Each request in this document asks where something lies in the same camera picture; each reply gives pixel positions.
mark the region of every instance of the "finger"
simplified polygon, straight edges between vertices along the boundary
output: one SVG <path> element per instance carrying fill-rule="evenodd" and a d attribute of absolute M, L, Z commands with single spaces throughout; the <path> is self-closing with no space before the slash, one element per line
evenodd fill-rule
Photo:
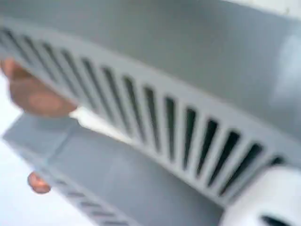
<path fill-rule="evenodd" d="M 31 77 L 32 75 L 23 69 L 13 58 L 7 58 L 1 61 L 1 69 L 4 75 L 9 79 L 21 79 Z"/>

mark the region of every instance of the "gray plastic housing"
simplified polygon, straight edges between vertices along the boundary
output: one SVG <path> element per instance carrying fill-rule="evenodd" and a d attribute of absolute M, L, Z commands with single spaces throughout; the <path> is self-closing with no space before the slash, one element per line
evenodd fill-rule
<path fill-rule="evenodd" d="M 133 147 L 85 129 L 75 119 L 24 114 L 4 139 L 97 223 L 134 225 L 128 217 L 145 226 L 218 225 L 221 207 Z M 95 210 L 105 203 L 115 211 Z M 108 220 L 119 212 L 126 220 Z"/>
<path fill-rule="evenodd" d="M 0 15 L 159 69 L 301 140 L 300 21 L 220 0 L 2 0 Z"/>

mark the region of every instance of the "black slot opening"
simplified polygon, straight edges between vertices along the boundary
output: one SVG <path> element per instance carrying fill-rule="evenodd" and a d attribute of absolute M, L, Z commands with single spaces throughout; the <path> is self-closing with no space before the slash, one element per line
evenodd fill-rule
<path fill-rule="evenodd" d="M 36 56 L 36 58 L 39 60 L 40 64 L 44 68 L 44 70 L 49 74 L 50 79 L 56 83 L 57 81 L 56 81 L 55 76 L 51 72 L 50 68 L 47 66 L 47 64 L 44 61 L 43 57 L 40 55 L 40 53 L 38 52 L 38 50 L 34 46 L 33 41 L 31 40 L 31 38 L 29 38 L 28 36 L 23 36 L 23 39 L 24 39 L 24 42 L 27 44 L 27 46 L 32 50 L 32 52 Z"/>
<path fill-rule="evenodd" d="M 15 48 L 18 50 L 18 52 L 22 56 L 22 58 L 31 65 L 32 61 L 28 57 L 25 50 L 22 49 L 21 45 L 18 43 L 17 38 L 14 36 L 14 34 L 8 29 L 4 29 L 3 33 L 7 36 L 8 39 L 10 39 L 12 41 L 12 43 L 14 44 Z"/>
<path fill-rule="evenodd" d="M 166 104 L 166 117 L 167 117 L 167 128 L 169 137 L 169 157 L 171 161 L 174 161 L 174 100 L 170 97 L 165 98 Z"/>
<path fill-rule="evenodd" d="M 109 104 L 108 104 L 108 100 L 106 99 L 104 93 L 103 93 L 103 90 L 102 88 L 99 86 L 98 82 L 97 82 L 97 78 L 96 78 L 96 73 L 95 73 L 95 69 L 92 65 L 92 63 L 89 61 L 88 58 L 82 58 L 81 59 L 87 73 L 89 74 L 91 80 L 92 80 L 92 83 L 97 91 L 97 94 L 98 96 L 100 97 L 101 99 L 101 102 L 103 103 L 103 106 L 105 108 L 105 111 L 107 112 L 109 118 L 110 118 L 110 121 L 114 124 L 115 123 L 115 119 L 114 119 L 114 116 L 113 116 L 113 113 L 112 113 L 112 110 L 110 109 L 109 107 Z"/>
<path fill-rule="evenodd" d="M 116 101 L 117 107 L 119 109 L 119 112 L 120 112 L 121 118 L 123 120 L 123 123 L 126 127 L 126 130 L 131 135 L 132 131 L 131 131 L 131 128 L 129 126 L 129 122 L 126 118 L 125 111 L 124 111 L 124 109 L 122 107 L 122 104 L 121 104 L 121 100 L 120 100 L 120 97 L 119 97 L 119 92 L 118 92 L 118 89 L 117 89 L 117 86 L 116 86 L 115 78 L 113 77 L 113 73 L 112 73 L 111 69 L 109 69 L 108 67 L 102 67 L 101 70 L 103 71 L 104 76 L 105 76 L 105 78 L 106 78 L 106 80 L 109 84 L 109 87 L 111 89 L 111 93 L 113 94 L 113 97 Z"/>
<path fill-rule="evenodd" d="M 262 153 L 263 147 L 260 144 L 252 145 L 250 151 L 243 159 L 239 167 L 235 170 L 229 181 L 221 189 L 220 195 L 223 195 L 230 185 L 251 165 L 251 163 Z"/>
<path fill-rule="evenodd" d="M 199 162 L 198 162 L 197 176 L 199 176 L 201 171 L 202 171 L 202 167 L 204 165 L 208 150 L 210 148 L 212 139 L 213 139 L 214 134 L 215 134 L 217 129 L 218 129 L 217 122 L 213 121 L 213 120 L 209 120 L 209 122 L 207 123 L 207 129 L 206 129 L 206 134 L 205 134 L 205 137 L 204 137 L 203 147 L 202 147 L 202 150 L 201 150 L 201 153 L 200 153 L 200 159 L 199 159 Z"/>
<path fill-rule="evenodd" d="M 153 130 L 153 134 L 154 134 L 155 142 L 156 142 L 156 149 L 158 152 L 160 152 L 161 147 L 160 147 L 160 141 L 159 141 L 159 135 L 158 135 L 158 121 L 157 121 L 157 114 L 156 114 L 157 109 L 155 106 L 154 91 L 149 87 L 145 87 L 144 93 L 145 93 L 147 105 L 148 105 L 148 108 L 150 111 L 152 130 Z"/>
<path fill-rule="evenodd" d="M 226 141 L 226 143 L 225 143 L 225 145 L 223 147 L 220 159 L 217 162 L 215 170 L 214 170 L 214 172 L 213 172 L 213 174 L 212 174 L 212 176 L 211 176 L 211 178 L 209 180 L 209 183 L 208 183 L 209 186 L 214 182 L 216 176 L 221 171 L 222 166 L 226 162 L 227 158 L 230 156 L 230 154 L 231 154 L 234 146 L 238 142 L 239 138 L 240 138 L 240 135 L 238 133 L 236 133 L 234 131 L 232 131 L 232 132 L 229 133 L 228 139 L 227 139 L 227 141 Z"/>
<path fill-rule="evenodd" d="M 69 77 L 66 75 L 65 71 L 63 70 L 62 66 L 60 65 L 58 59 L 56 58 L 55 54 L 54 54 L 54 50 L 53 47 L 49 44 L 49 43 L 42 43 L 42 47 L 45 49 L 45 52 L 48 54 L 48 56 L 50 57 L 50 59 L 52 60 L 52 62 L 54 63 L 54 65 L 56 66 L 56 68 L 58 69 L 59 73 L 61 73 L 62 78 L 66 81 L 68 88 L 70 89 L 70 91 L 76 96 L 78 97 L 78 94 L 76 92 L 75 87 L 73 86 L 73 84 L 70 82 Z"/>
<path fill-rule="evenodd" d="M 192 108 L 188 108 L 186 111 L 185 150 L 184 150 L 184 160 L 183 160 L 184 169 L 187 168 L 187 164 L 188 164 L 191 139 L 195 127 L 194 126 L 195 120 L 196 120 L 196 112 Z"/>
<path fill-rule="evenodd" d="M 84 83 L 84 81 L 81 77 L 81 74 L 79 73 L 79 70 L 78 70 L 78 68 L 77 68 L 77 66 L 74 62 L 74 59 L 73 59 L 72 55 L 69 53 L 69 51 L 67 51 L 65 49 L 61 50 L 61 53 L 62 53 L 63 57 L 65 58 L 67 64 L 71 68 L 71 70 L 73 72 L 73 75 L 75 76 L 77 81 L 80 83 L 80 86 L 81 86 L 82 90 L 84 91 L 86 97 L 88 98 L 89 102 L 91 103 L 91 106 L 93 107 L 94 110 L 97 110 L 97 106 L 95 104 L 95 101 L 91 97 L 89 90 L 85 86 L 85 83 Z"/>
<path fill-rule="evenodd" d="M 142 120 L 141 120 L 139 107 L 138 107 L 138 104 L 137 104 L 137 99 L 136 99 L 136 94 L 135 94 L 134 87 L 133 87 L 133 82 L 127 76 L 125 76 L 123 78 L 123 82 L 126 85 L 127 92 L 128 92 L 129 97 L 130 97 L 130 100 L 131 100 L 131 104 L 132 104 L 132 108 L 134 110 L 135 118 L 136 118 L 136 121 L 138 123 L 140 136 L 141 136 L 143 142 L 145 142 L 146 137 L 145 137 L 145 133 L 144 133 L 144 128 L 143 128 L 143 123 L 142 123 Z"/>

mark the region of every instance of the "air vent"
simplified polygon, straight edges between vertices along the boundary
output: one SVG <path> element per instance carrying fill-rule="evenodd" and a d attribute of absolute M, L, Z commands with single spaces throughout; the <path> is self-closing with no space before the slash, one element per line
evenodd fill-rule
<path fill-rule="evenodd" d="M 68 90 L 139 150 L 220 205 L 229 204 L 277 157 L 275 147 L 299 147 L 279 134 L 271 139 L 275 130 L 161 71 L 68 35 L 39 36 L 36 29 L 31 35 L 29 26 L 2 27 L 0 45 L 33 69 L 42 68 L 40 79 L 47 76 Z"/>

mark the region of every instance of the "vent slot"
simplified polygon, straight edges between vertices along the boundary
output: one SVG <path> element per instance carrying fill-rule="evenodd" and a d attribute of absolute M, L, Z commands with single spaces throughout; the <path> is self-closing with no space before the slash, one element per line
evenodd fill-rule
<path fill-rule="evenodd" d="M 50 60 L 52 61 L 52 63 L 54 64 L 54 66 L 56 67 L 58 72 L 60 73 L 58 76 L 60 76 L 60 78 L 63 79 L 64 87 L 68 88 L 73 95 L 78 97 L 75 87 L 72 85 L 68 76 L 66 75 L 62 66 L 60 65 L 59 60 L 57 59 L 57 57 L 55 55 L 55 51 L 54 51 L 53 47 L 49 43 L 45 43 L 45 42 L 42 43 L 42 47 L 45 50 L 45 52 L 48 54 Z"/>
<path fill-rule="evenodd" d="M 82 88 L 82 90 L 84 92 L 84 95 L 88 98 L 89 103 L 91 104 L 91 106 L 93 107 L 93 109 L 97 109 L 97 106 L 96 106 L 93 98 L 91 97 L 89 90 L 86 88 L 86 86 L 84 84 L 84 81 L 82 80 L 82 77 L 81 77 L 81 75 L 79 73 L 79 70 L 78 70 L 78 68 L 76 66 L 74 58 L 65 49 L 61 50 L 61 53 L 62 53 L 64 59 L 66 60 L 68 66 L 71 68 L 74 77 L 79 82 L 79 84 L 80 84 L 80 86 L 81 86 L 81 88 Z"/>
<path fill-rule="evenodd" d="M 167 128 L 169 138 L 169 158 L 174 161 L 174 120 L 175 120 L 175 104 L 174 100 L 170 97 L 165 98 L 166 104 L 166 116 L 167 116 Z"/>
<path fill-rule="evenodd" d="M 95 69 L 94 69 L 92 63 L 89 61 L 88 58 L 85 58 L 85 57 L 81 58 L 81 61 L 84 65 L 88 75 L 90 76 L 90 78 L 92 80 L 92 83 L 94 84 L 94 88 L 97 92 L 97 96 L 101 100 L 101 104 L 104 107 L 104 110 L 106 112 L 107 117 L 109 118 L 109 120 L 112 123 L 115 123 L 115 119 L 113 117 L 112 110 L 110 109 L 109 104 L 108 104 L 108 100 L 106 99 L 105 95 L 103 94 L 103 91 L 102 91 L 102 89 L 101 89 L 101 87 L 98 83 L 98 80 L 96 78 Z"/>
<path fill-rule="evenodd" d="M 207 123 L 207 129 L 206 129 L 206 134 L 205 134 L 205 138 L 204 138 L 204 143 L 203 143 L 203 147 L 202 147 L 202 151 L 200 153 L 200 159 L 199 159 L 199 163 L 198 163 L 197 176 L 199 176 L 201 173 L 202 167 L 204 165 L 208 150 L 210 148 L 210 145 L 213 140 L 214 134 L 217 130 L 217 127 L 218 127 L 217 122 L 215 122 L 213 120 L 209 120 L 209 122 Z"/>
<path fill-rule="evenodd" d="M 56 180 L 55 181 L 58 185 L 61 185 L 61 186 L 67 186 L 67 183 L 62 181 L 62 180 Z"/>
<path fill-rule="evenodd" d="M 27 53 L 23 50 L 21 47 L 20 43 L 18 42 L 17 38 L 14 36 L 14 34 L 8 30 L 8 29 L 3 29 L 2 31 L 6 37 L 11 41 L 11 43 L 14 45 L 15 49 L 19 52 L 19 55 L 28 63 L 32 64 L 32 61 L 28 57 Z"/>
<path fill-rule="evenodd" d="M 115 103 L 117 104 L 117 108 L 120 112 L 122 122 L 125 125 L 127 132 L 129 134 L 132 134 L 131 129 L 129 127 L 128 120 L 127 120 L 125 112 L 124 112 L 124 109 L 121 105 L 121 100 L 120 100 L 120 97 L 119 97 L 119 92 L 116 88 L 116 82 L 115 82 L 115 78 L 113 77 L 113 73 L 108 67 L 102 67 L 101 70 L 103 71 L 104 76 L 105 76 L 105 78 L 106 78 L 106 80 L 109 84 L 109 87 L 111 89 L 111 93 L 113 94 L 113 98 L 115 99 Z"/>
<path fill-rule="evenodd" d="M 100 211 L 100 210 L 92 211 L 91 214 L 94 217 L 114 217 L 115 216 L 115 214 L 113 214 L 111 212 L 105 212 L 105 211 Z"/>
<path fill-rule="evenodd" d="M 210 186 L 214 182 L 216 176 L 220 172 L 220 170 L 221 170 L 222 166 L 224 165 L 224 163 L 226 162 L 227 158 L 230 156 L 231 151 L 233 150 L 234 146 L 238 142 L 239 138 L 240 138 L 240 135 L 238 133 L 233 132 L 233 131 L 230 132 L 229 137 L 226 141 L 226 144 L 225 144 L 225 146 L 222 150 L 222 154 L 221 154 L 221 156 L 219 158 L 219 161 L 216 165 L 216 168 L 215 168 L 215 170 L 214 170 L 214 172 L 213 172 L 213 174 L 210 178 L 208 186 Z"/>
<path fill-rule="evenodd" d="M 80 193 L 80 192 L 68 192 L 67 196 L 73 197 L 73 198 L 83 198 L 83 197 L 85 197 L 85 195 L 83 193 Z"/>
<path fill-rule="evenodd" d="M 243 159 L 239 167 L 235 170 L 234 174 L 230 177 L 230 180 L 220 191 L 220 195 L 223 195 L 230 185 L 252 164 L 252 162 L 262 153 L 263 147 L 260 144 L 252 145 L 250 151 Z"/>
<path fill-rule="evenodd" d="M 129 224 L 126 221 L 112 221 L 112 220 L 106 220 L 103 222 L 104 225 L 108 226 L 128 226 Z"/>
<path fill-rule="evenodd" d="M 285 160 L 282 157 L 276 157 L 273 161 L 269 164 L 270 166 L 277 166 L 277 165 L 284 165 Z"/>
<path fill-rule="evenodd" d="M 148 110 L 150 112 L 150 119 L 151 119 L 151 125 L 152 125 L 152 131 L 153 135 L 155 138 L 155 144 L 156 144 L 156 150 L 160 152 L 161 147 L 160 147 L 160 141 L 159 141 L 159 134 L 158 134 L 158 120 L 157 120 L 157 115 L 156 115 L 156 106 L 155 106 L 155 97 L 154 97 L 154 91 L 149 88 L 145 87 L 144 88 L 144 93 L 146 96 L 146 101 L 148 105 Z"/>
<path fill-rule="evenodd" d="M 33 52 L 35 57 L 38 59 L 39 63 L 42 65 L 44 70 L 47 72 L 47 74 L 49 74 L 50 79 L 56 83 L 57 81 L 55 79 L 55 76 L 52 74 L 51 70 L 47 66 L 47 63 L 44 61 L 43 57 L 38 52 L 37 48 L 35 47 L 35 44 L 31 40 L 31 38 L 29 38 L 28 36 L 23 36 L 23 39 L 24 39 L 24 42 L 27 44 L 27 46 L 30 48 L 30 50 Z"/>
<path fill-rule="evenodd" d="M 191 139 L 195 127 L 194 125 L 195 121 L 196 121 L 196 112 L 193 109 L 188 108 L 186 110 L 185 150 L 184 150 L 184 159 L 183 159 L 184 170 L 187 168 L 187 164 L 188 164 L 188 157 L 190 154 Z"/>
<path fill-rule="evenodd" d="M 142 121 L 141 121 L 141 113 L 139 112 L 137 98 L 136 98 L 136 94 L 135 94 L 134 87 L 133 87 L 133 82 L 127 76 L 125 76 L 123 78 L 123 82 L 125 83 L 126 88 L 127 88 L 127 93 L 128 93 L 128 96 L 129 96 L 131 104 L 132 104 L 132 109 L 134 111 L 135 118 L 136 118 L 136 121 L 138 124 L 140 136 L 142 138 L 142 141 L 145 143 L 145 133 L 144 133 L 144 129 L 143 129 Z"/>
<path fill-rule="evenodd" d="M 80 205 L 83 208 L 101 208 L 99 204 L 92 203 L 92 202 L 80 202 Z"/>

